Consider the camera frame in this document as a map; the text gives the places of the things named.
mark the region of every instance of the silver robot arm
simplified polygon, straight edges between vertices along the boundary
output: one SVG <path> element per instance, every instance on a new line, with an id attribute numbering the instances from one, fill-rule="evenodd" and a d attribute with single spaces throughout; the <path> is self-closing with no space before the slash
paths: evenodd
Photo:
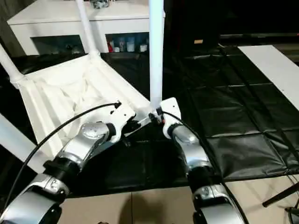
<path id="1" fill-rule="evenodd" d="M 47 161 L 45 171 L 10 203 L 3 212 L 1 224 L 55 224 L 61 215 L 59 205 L 70 193 L 76 177 L 95 148 L 115 136 L 113 124 L 86 123 L 53 161 Z"/>
<path id="2" fill-rule="evenodd" d="M 221 177 L 215 174 L 198 137 L 169 112 L 180 119 L 175 98 L 162 101 L 158 114 L 162 117 L 164 135 L 172 139 L 183 161 L 185 174 L 192 190 L 196 224 L 245 224 L 237 205 L 229 196 Z"/>

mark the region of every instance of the black cable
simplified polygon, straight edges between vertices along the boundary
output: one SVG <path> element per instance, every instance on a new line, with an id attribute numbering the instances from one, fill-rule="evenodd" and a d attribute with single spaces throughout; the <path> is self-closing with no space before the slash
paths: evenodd
<path id="1" fill-rule="evenodd" d="M 8 196 L 7 196 L 7 199 L 6 199 L 6 201 L 5 201 L 5 205 L 4 205 L 4 209 L 3 210 L 5 210 L 6 208 L 7 208 L 7 206 L 8 206 L 8 204 L 9 204 L 9 201 L 10 201 L 10 198 L 11 198 L 11 196 L 12 196 L 12 194 L 13 194 L 13 191 L 14 191 L 14 189 L 15 189 L 15 187 L 16 187 L 16 184 L 17 184 L 17 182 L 18 182 L 18 180 L 19 180 L 19 178 L 20 178 L 20 176 L 21 176 L 21 174 L 22 174 L 22 172 L 23 172 L 23 170 L 24 170 L 24 168 L 27 166 L 27 164 L 29 163 L 29 161 L 32 159 L 32 157 L 34 156 L 34 154 L 39 150 L 39 148 L 47 141 L 47 140 L 49 140 L 54 134 L 56 134 L 58 131 L 60 131 L 63 127 L 65 127 L 66 125 L 68 125 L 69 123 L 71 123 L 71 122 L 73 122 L 74 120 L 76 120 L 76 119 L 78 119 L 79 117 L 82 117 L 83 115 L 85 115 L 85 114 L 87 114 L 87 113 L 90 113 L 91 111 L 94 111 L 94 110 L 97 110 L 97 109 L 100 109 L 100 108 L 102 108 L 102 107 L 107 107 L 107 106 L 115 106 L 116 108 L 118 107 L 118 106 L 120 106 L 121 105 L 121 103 L 111 103 L 111 104 L 103 104 L 103 105 L 99 105 L 99 106 L 96 106 L 96 107 L 94 107 L 94 108 L 91 108 L 91 109 L 89 109 L 89 110 L 86 110 L 86 111 L 84 111 L 84 112 L 82 112 L 82 113 L 80 113 L 80 114 L 78 114 L 78 115 L 76 115 L 76 116 L 74 116 L 73 118 L 71 118 L 71 119 L 69 119 L 69 120 L 67 120 L 66 122 L 64 122 L 62 125 L 60 125 L 60 126 L 58 126 L 54 131 L 52 131 L 49 135 L 47 135 L 32 151 L 31 151 L 31 153 L 28 155 L 28 157 L 26 158 L 26 160 L 24 161 L 24 163 L 23 163 L 23 165 L 22 165 L 22 167 L 21 167 L 21 169 L 20 169 L 20 171 L 19 171 L 19 173 L 18 173 L 18 175 L 17 175 L 17 177 L 15 178 L 15 181 L 14 181 L 14 183 L 13 183 L 13 185 L 12 185 L 12 187 L 11 187 L 11 189 L 10 189 L 10 191 L 9 191 L 9 194 L 8 194 Z"/>
<path id="2" fill-rule="evenodd" d="M 297 178 L 296 178 L 294 175 L 291 175 L 291 176 L 296 180 L 296 182 L 298 182 Z M 288 177 L 289 180 L 292 182 L 292 184 L 295 185 L 295 182 L 291 179 L 291 177 L 290 177 L 289 175 L 287 175 L 287 177 Z M 298 200 L 297 200 L 297 202 L 296 202 L 294 208 L 297 209 L 297 208 L 298 208 L 298 205 L 299 205 L 299 198 L 298 198 Z"/>
<path id="3" fill-rule="evenodd" d="M 182 123 L 184 126 L 186 126 L 199 140 L 200 140 L 200 137 L 198 136 L 198 134 L 188 125 L 186 124 L 182 119 L 178 118 L 177 116 L 175 116 L 174 114 L 172 113 L 169 113 L 169 112 L 166 112 L 166 111 L 161 111 L 162 114 L 167 114 L 171 117 L 173 117 L 174 119 L 176 119 L 177 121 L 179 121 L 180 123 Z M 216 159 L 214 157 L 210 158 L 214 165 L 218 166 L 217 165 L 217 162 L 216 162 Z M 232 200 L 234 201 L 237 209 L 239 210 L 245 224 L 249 224 L 249 221 L 243 211 L 243 209 L 241 208 L 239 202 L 237 201 L 236 197 L 234 196 L 234 194 L 231 192 L 231 190 L 228 188 L 228 186 L 226 185 L 226 183 L 224 182 L 223 178 L 221 179 L 222 180 L 222 185 L 224 186 L 224 188 L 226 189 L 228 195 L 232 198 Z"/>

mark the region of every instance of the white cabinet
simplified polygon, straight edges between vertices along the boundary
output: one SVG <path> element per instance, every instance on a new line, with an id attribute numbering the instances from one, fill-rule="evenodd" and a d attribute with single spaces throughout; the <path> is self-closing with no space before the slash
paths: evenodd
<path id="1" fill-rule="evenodd" d="M 111 1 L 109 7 L 102 9 L 94 9 L 89 2 L 85 2 L 85 7 L 100 52 L 108 52 L 107 34 L 149 32 L 147 0 Z M 43 42 L 43 38 L 34 37 L 48 37 L 45 44 L 51 42 L 55 45 L 56 41 L 65 43 L 65 47 L 77 41 L 75 45 L 82 45 L 81 48 L 88 52 L 74 0 L 37 0 L 7 22 L 26 55 L 40 53 L 36 40 Z M 59 40 L 60 36 L 73 36 L 70 38 L 72 43 L 68 44 L 65 38 Z"/>

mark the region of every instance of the black tarp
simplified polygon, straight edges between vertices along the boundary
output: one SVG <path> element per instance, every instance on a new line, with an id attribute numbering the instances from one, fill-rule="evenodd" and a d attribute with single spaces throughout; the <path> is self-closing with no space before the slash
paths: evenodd
<path id="1" fill-rule="evenodd" d="M 148 55 L 102 57 L 149 98 Z M 16 64 L 28 73 L 68 59 L 30 56 Z M 226 181 L 299 173 L 299 112 L 238 49 L 189 58 L 165 53 L 163 74 L 163 97 L 178 100 L 183 120 L 213 152 Z M 161 127 L 149 125 L 92 158 L 73 196 L 184 185 L 174 145 Z"/>

